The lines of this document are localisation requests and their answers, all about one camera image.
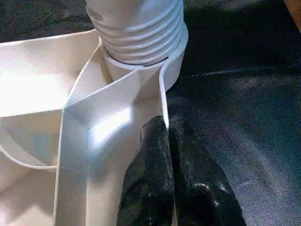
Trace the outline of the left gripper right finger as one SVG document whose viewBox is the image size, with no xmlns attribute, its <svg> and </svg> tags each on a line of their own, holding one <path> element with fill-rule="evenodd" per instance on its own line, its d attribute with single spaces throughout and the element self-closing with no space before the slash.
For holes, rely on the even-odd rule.
<svg viewBox="0 0 301 226">
<path fill-rule="evenodd" d="M 171 125 L 169 144 L 180 226 L 244 226 L 242 209 L 228 179 L 188 125 Z"/>
</svg>

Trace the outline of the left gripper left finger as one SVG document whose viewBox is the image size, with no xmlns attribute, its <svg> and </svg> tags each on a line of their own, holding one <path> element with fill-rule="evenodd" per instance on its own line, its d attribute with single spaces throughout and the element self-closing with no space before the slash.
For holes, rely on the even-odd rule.
<svg viewBox="0 0 301 226">
<path fill-rule="evenodd" d="M 118 226 L 169 226 L 174 209 L 174 176 L 168 131 L 162 116 L 142 127 L 139 148 L 122 186 Z"/>
</svg>

